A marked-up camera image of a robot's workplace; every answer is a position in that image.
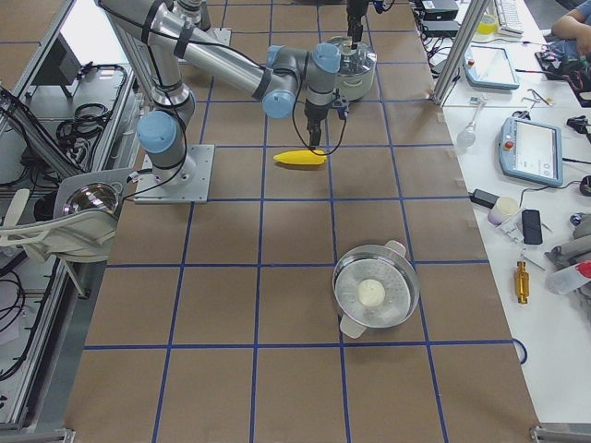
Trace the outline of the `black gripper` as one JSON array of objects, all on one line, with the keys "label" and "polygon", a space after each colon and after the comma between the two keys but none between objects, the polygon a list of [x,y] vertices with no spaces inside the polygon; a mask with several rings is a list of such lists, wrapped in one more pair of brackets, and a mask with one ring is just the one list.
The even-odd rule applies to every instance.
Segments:
[{"label": "black gripper", "polygon": [[321,121],[325,120],[332,106],[329,103],[305,102],[305,116],[308,120],[309,147],[313,150],[320,145]]},{"label": "black gripper", "polygon": [[368,11],[368,0],[347,0],[346,11],[348,17],[348,36],[350,37],[350,47],[355,50],[361,42],[363,34],[362,18]]}]

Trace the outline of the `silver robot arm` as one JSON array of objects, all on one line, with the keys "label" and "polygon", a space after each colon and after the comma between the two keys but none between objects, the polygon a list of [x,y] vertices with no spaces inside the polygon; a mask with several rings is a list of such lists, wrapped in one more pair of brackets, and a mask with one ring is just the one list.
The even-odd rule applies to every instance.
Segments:
[{"label": "silver robot arm", "polygon": [[138,65],[149,69],[155,109],[140,118],[138,135],[156,186],[180,188],[197,168],[186,135],[195,98],[182,79],[180,61],[244,91],[261,102],[263,112],[273,119],[293,116],[299,93],[306,90],[309,141],[303,152],[327,157],[319,145],[321,124],[336,99],[341,64],[337,46],[322,42],[305,51],[273,45],[266,63],[260,65],[213,35],[202,1],[100,1],[97,5],[127,38],[144,46]]},{"label": "silver robot arm", "polygon": [[[198,29],[208,31],[211,21],[206,1],[174,1],[174,11],[188,24],[195,25]],[[362,42],[363,17],[368,12],[370,1],[348,0],[346,2],[347,37],[350,39],[350,48],[356,50]]]}]

